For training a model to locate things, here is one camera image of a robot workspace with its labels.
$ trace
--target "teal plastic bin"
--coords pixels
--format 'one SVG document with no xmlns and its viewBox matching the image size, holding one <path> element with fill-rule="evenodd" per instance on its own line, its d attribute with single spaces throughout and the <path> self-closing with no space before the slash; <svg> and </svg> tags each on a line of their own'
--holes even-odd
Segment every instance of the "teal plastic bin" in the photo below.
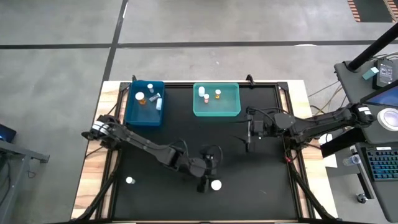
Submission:
<svg viewBox="0 0 398 224">
<path fill-rule="evenodd" d="M 199 87 L 205 87 L 209 102 L 199 96 Z M 216 99 L 216 90 L 221 90 Z M 196 116 L 237 116 L 241 112 L 239 85 L 237 83 L 195 83 L 193 85 L 193 113 Z"/>
</svg>

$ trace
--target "computer screen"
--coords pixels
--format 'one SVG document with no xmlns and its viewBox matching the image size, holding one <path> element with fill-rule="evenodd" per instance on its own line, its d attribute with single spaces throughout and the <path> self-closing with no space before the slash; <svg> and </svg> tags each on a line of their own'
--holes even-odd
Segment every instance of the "computer screen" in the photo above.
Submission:
<svg viewBox="0 0 398 224">
<path fill-rule="evenodd" d="M 365 97 L 364 103 L 398 108 L 398 83 L 393 82 L 375 93 Z"/>
</svg>

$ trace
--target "blue plastic bin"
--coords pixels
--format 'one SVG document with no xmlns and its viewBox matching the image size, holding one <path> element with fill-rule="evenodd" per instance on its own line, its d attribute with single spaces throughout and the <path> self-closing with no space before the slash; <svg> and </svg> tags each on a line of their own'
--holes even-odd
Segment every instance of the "blue plastic bin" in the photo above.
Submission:
<svg viewBox="0 0 398 224">
<path fill-rule="evenodd" d="M 199 96 L 199 87 L 205 87 L 209 102 Z M 216 99 L 216 90 L 221 90 Z M 196 116 L 237 116 L 241 112 L 239 85 L 237 83 L 195 83 L 193 85 L 193 113 Z"/>
<path fill-rule="evenodd" d="M 148 84 L 153 84 L 154 93 L 150 93 Z M 162 124 L 163 108 L 164 108 L 164 82 L 159 81 L 144 81 L 137 80 L 131 83 L 129 98 L 126 107 L 126 114 L 124 120 L 126 124 L 135 126 L 160 126 Z M 140 105 L 136 100 L 136 93 L 143 92 L 146 99 L 145 105 Z M 156 100 L 149 101 L 149 98 L 160 93 L 162 102 L 162 109 L 156 110 Z"/>
</svg>

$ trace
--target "black frame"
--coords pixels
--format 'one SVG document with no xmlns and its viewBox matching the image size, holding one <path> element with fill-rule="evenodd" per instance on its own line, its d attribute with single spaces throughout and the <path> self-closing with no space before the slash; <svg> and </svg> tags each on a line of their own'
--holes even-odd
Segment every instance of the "black frame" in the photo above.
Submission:
<svg viewBox="0 0 398 224">
<path fill-rule="evenodd" d="M 120 108 L 121 108 L 121 102 L 122 102 L 122 98 L 123 98 L 123 94 L 124 94 L 124 90 L 126 89 L 126 85 L 130 85 L 131 82 L 122 82 L 120 84 L 119 87 L 119 93 L 118 93 L 118 100 L 117 100 L 117 104 L 116 104 L 116 109 L 115 109 L 115 116 L 118 118 L 120 115 Z M 165 87 L 169 87 L 169 88 L 186 88 L 186 87 L 193 87 L 193 84 L 195 84 L 195 82 L 166 82 L 165 83 Z M 288 110 L 290 113 L 293 113 L 293 107 L 292 107 L 292 102 L 290 100 L 290 95 L 289 95 L 289 88 L 286 82 L 279 82 L 279 83 L 254 83 L 254 82 L 238 82 L 239 87 L 244 87 L 244 88 L 258 88 L 258 87 L 273 87 L 274 91 L 275 91 L 275 101 L 277 103 L 278 107 L 282 107 L 282 99 L 280 96 L 280 90 L 282 90 L 284 92 L 285 98 L 286 98 L 286 104 L 288 107 Z M 118 158 L 117 160 L 120 159 L 122 154 L 122 151 L 119 151 L 118 153 Z M 299 151 L 297 152 L 297 160 L 298 160 L 298 165 L 300 167 L 300 175 L 302 176 L 303 181 L 308 185 L 308 179 L 307 179 L 307 173 L 305 171 L 305 166 L 303 163 L 303 155 L 302 152 Z M 113 153 L 111 151 L 108 151 L 107 155 L 106 155 L 106 163 L 105 163 L 105 167 L 104 167 L 104 173 L 103 173 L 103 179 L 102 179 L 102 183 L 101 183 L 101 187 L 104 185 L 104 183 L 106 182 L 108 175 L 109 175 L 109 170 L 110 170 L 110 165 L 111 165 L 111 160 L 112 160 L 112 156 Z M 290 173 L 290 169 L 289 169 L 289 164 L 286 163 L 287 166 L 287 170 L 288 170 L 288 175 L 289 175 L 289 179 L 290 179 L 290 187 L 292 189 L 292 195 L 293 195 L 293 199 L 294 199 L 294 207 L 296 210 L 296 214 L 297 214 L 297 218 L 303 218 L 303 211 L 301 208 L 301 201 L 300 201 L 300 195 L 299 195 L 299 189 L 297 187 L 297 183 L 294 180 L 294 178 L 291 176 Z M 109 201 L 109 209 L 108 209 L 108 214 L 106 216 L 106 218 L 110 219 L 110 220 L 115 220 L 114 219 L 114 208 L 115 208 L 115 204 L 116 204 L 116 195 L 117 195 L 117 181 L 114 181 L 112 184 L 112 189 L 111 189 L 111 199 Z M 306 198 L 307 201 L 307 209 L 308 209 L 308 213 L 310 215 L 310 218 L 315 218 L 315 212 L 313 209 L 312 204 L 310 203 L 310 200 L 308 198 Z M 103 208 L 103 201 L 101 201 L 100 206 L 97 208 L 97 212 L 95 215 L 96 219 L 100 219 L 102 216 L 102 208 Z"/>
<path fill-rule="evenodd" d="M 368 100 L 370 100 L 371 98 L 380 95 L 381 93 L 384 93 L 385 91 L 388 91 L 394 87 L 398 86 L 398 80 L 393 81 L 392 83 L 372 92 L 371 94 L 369 94 L 368 96 L 365 96 L 364 98 L 361 99 L 361 103 L 366 103 L 366 104 L 370 104 L 370 105 L 376 105 L 376 106 L 390 106 L 393 108 L 398 108 L 398 106 L 394 106 L 394 105 L 385 105 L 385 104 L 381 104 L 381 103 L 373 103 L 373 102 L 369 102 Z"/>
</svg>

